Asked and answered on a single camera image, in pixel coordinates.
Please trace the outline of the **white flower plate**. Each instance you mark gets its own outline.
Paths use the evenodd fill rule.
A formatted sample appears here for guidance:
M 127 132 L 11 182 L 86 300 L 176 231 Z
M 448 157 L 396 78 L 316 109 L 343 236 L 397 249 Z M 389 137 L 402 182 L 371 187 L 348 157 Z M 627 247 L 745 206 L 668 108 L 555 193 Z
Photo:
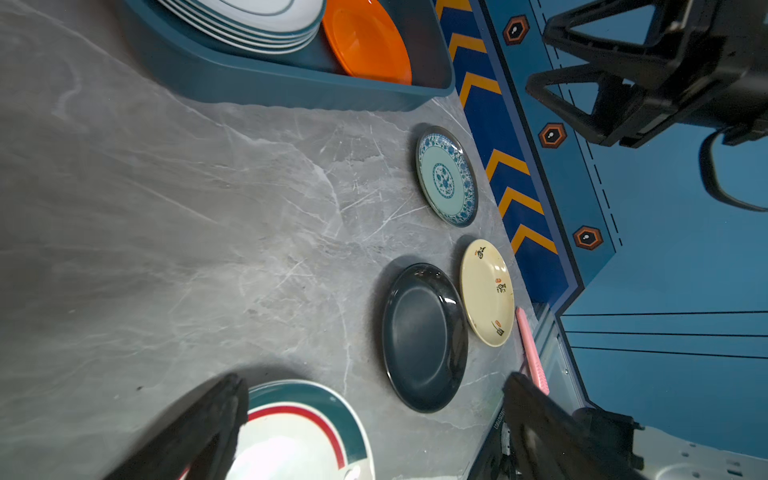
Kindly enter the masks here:
M 286 55 L 307 47 L 319 32 L 327 2 L 160 0 L 199 32 L 236 49 Z

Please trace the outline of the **black plate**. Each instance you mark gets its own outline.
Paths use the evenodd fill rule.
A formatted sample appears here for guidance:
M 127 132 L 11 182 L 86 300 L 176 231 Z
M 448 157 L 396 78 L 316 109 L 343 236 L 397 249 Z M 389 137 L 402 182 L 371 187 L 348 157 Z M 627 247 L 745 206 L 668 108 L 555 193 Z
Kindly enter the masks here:
M 468 361 L 468 320 L 445 272 L 415 263 L 397 276 L 382 315 L 381 346 L 390 383 L 409 408 L 434 413 L 453 400 Z

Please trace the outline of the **orange plastic plate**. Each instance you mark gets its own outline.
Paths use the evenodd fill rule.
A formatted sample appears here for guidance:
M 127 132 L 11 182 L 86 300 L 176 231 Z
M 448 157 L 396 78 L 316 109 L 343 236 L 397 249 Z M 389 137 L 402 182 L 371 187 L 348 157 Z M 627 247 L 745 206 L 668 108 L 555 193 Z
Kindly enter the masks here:
M 327 1 L 322 25 L 331 50 L 349 76 L 412 84 L 405 43 L 379 1 Z

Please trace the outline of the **white plate dark green rim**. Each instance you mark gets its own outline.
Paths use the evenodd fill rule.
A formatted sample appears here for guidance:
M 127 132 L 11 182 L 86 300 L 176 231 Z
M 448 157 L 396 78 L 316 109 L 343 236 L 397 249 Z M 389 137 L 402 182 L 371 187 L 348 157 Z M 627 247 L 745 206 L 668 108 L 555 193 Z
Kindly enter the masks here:
M 249 389 L 229 479 L 374 479 L 364 426 L 343 396 L 280 380 Z

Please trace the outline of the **cream yellow plate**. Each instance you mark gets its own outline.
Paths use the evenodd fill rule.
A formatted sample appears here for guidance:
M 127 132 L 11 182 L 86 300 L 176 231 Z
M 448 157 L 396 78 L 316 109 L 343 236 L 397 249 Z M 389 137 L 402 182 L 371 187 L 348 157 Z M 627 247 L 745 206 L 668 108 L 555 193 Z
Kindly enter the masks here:
M 487 240 L 469 244 L 461 262 L 460 288 L 470 326 L 493 348 L 503 346 L 515 321 L 513 284 L 506 262 Z

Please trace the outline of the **teal patterned small plate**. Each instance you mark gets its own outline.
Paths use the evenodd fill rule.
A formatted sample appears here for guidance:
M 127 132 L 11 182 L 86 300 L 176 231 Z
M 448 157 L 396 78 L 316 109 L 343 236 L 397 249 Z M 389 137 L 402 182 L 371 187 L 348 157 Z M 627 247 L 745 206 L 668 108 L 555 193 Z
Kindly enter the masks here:
M 436 125 L 427 127 L 416 144 L 415 171 L 427 203 L 441 220 L 459 228 L 472 224 L 479 207 L 477 179 L 454 135 Z

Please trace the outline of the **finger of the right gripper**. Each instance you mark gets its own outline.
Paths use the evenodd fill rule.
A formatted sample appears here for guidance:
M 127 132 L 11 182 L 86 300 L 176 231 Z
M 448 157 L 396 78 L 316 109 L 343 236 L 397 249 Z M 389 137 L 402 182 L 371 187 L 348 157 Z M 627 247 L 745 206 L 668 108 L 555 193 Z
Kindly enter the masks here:
M 594 83 L 598 93 L 586 112 L 549 90 L 561 84 Z M 585 64 L 536 73 L 529 77 L 526 92 L 568 123 L 587 141 L 612 146 L 639 146 L 642 130 L 654 121 L 654 97 L 620 76 Z
M 549 45 L 646 89 L 679 67 L 688 1 L 594 1 L 550 18 Z

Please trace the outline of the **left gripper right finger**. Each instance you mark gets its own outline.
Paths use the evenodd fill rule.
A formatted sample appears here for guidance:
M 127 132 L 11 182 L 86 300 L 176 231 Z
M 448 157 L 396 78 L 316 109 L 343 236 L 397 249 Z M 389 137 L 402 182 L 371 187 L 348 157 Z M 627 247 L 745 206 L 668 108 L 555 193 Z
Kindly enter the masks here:
M 524 479 L 641 479 L 524 374 L 504 385 L 511 448 Z

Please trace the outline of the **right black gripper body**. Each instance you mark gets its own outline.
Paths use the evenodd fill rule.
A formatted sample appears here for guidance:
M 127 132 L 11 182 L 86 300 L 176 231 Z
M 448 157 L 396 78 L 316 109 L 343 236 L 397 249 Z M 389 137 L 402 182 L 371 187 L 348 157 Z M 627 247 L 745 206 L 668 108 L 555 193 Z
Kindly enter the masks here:
M 619 141 L 638 148 L 674 124 L 713 128 L 736 146 L 767 136 L 767 3 L 655 1 L 646 43 L 675 70 L 657 91 L 674 111 Z

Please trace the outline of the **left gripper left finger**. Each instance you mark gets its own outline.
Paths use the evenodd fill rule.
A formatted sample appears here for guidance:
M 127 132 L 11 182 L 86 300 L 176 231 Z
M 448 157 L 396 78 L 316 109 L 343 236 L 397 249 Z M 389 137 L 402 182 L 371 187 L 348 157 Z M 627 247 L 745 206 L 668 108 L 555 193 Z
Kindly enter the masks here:
M 238 435 L 248 417 L 248 388 L 228 374 L 108 479 L 224 479 L 234 462 Z

